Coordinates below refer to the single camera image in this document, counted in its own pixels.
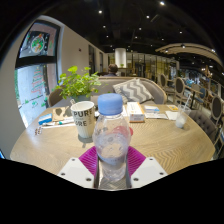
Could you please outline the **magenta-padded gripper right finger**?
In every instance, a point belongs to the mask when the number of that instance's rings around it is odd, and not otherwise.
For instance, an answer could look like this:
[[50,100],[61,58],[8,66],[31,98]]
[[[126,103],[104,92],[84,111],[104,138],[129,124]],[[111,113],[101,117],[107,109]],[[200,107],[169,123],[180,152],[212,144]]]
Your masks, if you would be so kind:
[[128,149],[126,164],[129,188],[143,187],[167,175],[154,157],[145,157],[133,147]]

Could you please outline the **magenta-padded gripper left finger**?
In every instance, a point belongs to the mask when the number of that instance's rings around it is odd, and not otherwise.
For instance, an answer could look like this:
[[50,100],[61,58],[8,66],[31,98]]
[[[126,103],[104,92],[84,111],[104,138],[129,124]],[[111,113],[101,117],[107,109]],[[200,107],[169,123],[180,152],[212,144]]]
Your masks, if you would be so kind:
[[84,188],[94,188],[98,172],[98,156],[91,147],[79,158],[72,157],[59,171],[58,176]]

